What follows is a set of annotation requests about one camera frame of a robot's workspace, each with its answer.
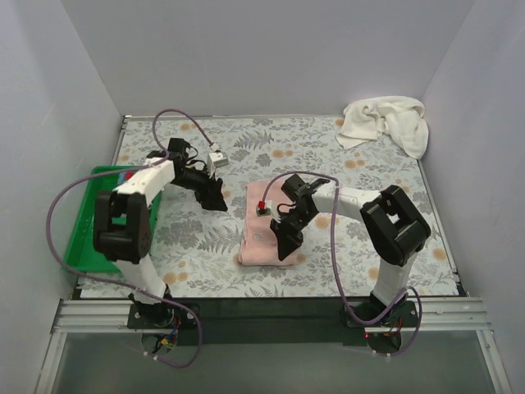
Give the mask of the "pink towel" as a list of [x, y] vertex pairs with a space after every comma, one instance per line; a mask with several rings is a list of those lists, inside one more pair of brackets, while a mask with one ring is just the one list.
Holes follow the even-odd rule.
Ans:
[[247, 186], [244, 234], [240, 244], [239, 261], [244, 266], [292, 266], [298, 261], [298, 251], [283, 261], [278, 259], [277, 238], [270, 228], [271, 216], [256, 214], [268, 181], [255, 181]]

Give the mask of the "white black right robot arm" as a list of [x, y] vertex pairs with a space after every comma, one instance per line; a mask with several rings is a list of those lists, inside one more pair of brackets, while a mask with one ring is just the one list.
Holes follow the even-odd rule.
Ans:
[[360, 190], [341, 186], [333, 176], [317, 174], [308, 183], [301, 172], [282, 174], [281, 191], [290, 200], [288, 211], [263, 196], [256, 213], [270, 216], [270, 228], [276, 237], [279, 260], [295, 252], [304, 242], [304, 228], [320, 213], [361, 222], [380, 258], [375, 286], [371, 292], [372, 307], [378, 314], [364, 318], [345, 303], [348, 315], [362, 325], [380, 322], [405, 297], [409, 274], [417, 254], [431, 235], [426, 219], [398, 186], [384, 190]]

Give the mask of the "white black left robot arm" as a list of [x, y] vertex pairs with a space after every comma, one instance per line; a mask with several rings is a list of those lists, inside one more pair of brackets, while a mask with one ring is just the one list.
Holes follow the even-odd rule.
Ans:
[[167, 284], [158, 275], [150, 256], [153, 230], [149, 210], [168, 184], [192, 190], [205, 210], [225, 212], [223, 181], [215, 176], [227, 165], [227, 156], [215, 145], [201, 169], [189, 156], [189, 142], [171, 138], [166, 151], [150, 152], [145, 168], [111, 191], [98, 193], [94, 203], [95, 251], [120, 270], [135, 293], [130, 299], [139, 315], [158, 326], [172, 320], [174, 309], [163, 301], [171, 298]]

